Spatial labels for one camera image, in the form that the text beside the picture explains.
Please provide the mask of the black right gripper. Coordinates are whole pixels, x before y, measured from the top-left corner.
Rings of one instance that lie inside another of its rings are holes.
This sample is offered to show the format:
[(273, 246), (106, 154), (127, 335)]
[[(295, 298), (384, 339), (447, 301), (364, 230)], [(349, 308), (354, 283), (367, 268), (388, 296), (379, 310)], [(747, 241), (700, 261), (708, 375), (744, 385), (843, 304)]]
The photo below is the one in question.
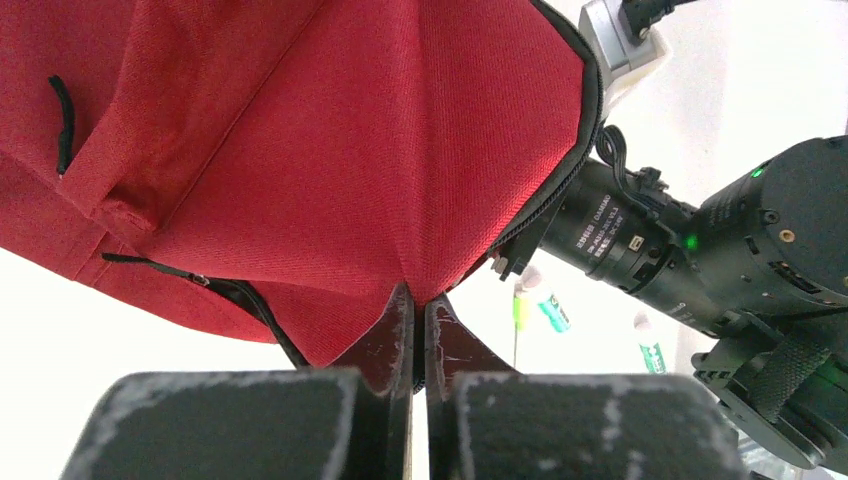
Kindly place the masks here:
[(520, 275), (540, 247), (541, 242), (553, 223), (563, 198), (551, 200), (518, 226), (507, 232), (489, 250), (493, 259), (491, 269), (497, 273), (500, 281), (506, 281), (512, 274)]

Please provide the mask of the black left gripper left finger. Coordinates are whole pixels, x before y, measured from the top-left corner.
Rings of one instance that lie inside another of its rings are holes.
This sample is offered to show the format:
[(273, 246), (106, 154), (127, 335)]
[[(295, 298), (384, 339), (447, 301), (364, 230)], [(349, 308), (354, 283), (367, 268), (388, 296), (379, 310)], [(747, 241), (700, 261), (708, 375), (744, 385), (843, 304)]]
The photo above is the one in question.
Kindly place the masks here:
[(145, 372), (93, 409), (65, 479), (407, 479), (415, 308), (396, 286), (330, 368)]

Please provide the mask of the red student backpack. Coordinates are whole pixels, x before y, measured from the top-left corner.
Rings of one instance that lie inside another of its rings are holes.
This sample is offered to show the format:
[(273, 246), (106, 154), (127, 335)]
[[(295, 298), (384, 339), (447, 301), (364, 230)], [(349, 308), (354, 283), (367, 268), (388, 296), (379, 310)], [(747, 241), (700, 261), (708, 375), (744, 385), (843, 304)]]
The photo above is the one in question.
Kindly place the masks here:
[(5, 1), (1, 245), (313, 366), (518, 235), (592, 142), (598, 68), (540, 1)]

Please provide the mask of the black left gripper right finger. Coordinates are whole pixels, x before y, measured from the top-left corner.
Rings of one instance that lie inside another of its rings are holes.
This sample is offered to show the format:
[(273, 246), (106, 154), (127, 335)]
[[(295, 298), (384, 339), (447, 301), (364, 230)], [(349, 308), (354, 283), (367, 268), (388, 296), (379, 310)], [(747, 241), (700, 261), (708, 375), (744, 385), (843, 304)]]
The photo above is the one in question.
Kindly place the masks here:
[(675, 375), (520, 374), (438, 297), (422, 315), (434, 479), (745, 479), (731, 427)]

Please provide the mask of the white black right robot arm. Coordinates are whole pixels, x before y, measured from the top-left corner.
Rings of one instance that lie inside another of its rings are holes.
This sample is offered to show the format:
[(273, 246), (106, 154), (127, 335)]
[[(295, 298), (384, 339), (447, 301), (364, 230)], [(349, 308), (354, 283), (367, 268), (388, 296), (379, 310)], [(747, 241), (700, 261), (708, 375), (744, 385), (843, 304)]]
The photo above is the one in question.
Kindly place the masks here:
[(803, 141), (693, 207), (621, 132), (495, 250), (537, 250), (715, 340), (694, 374), (743, 432), (804, 469), (847, 470), (847, 140)]

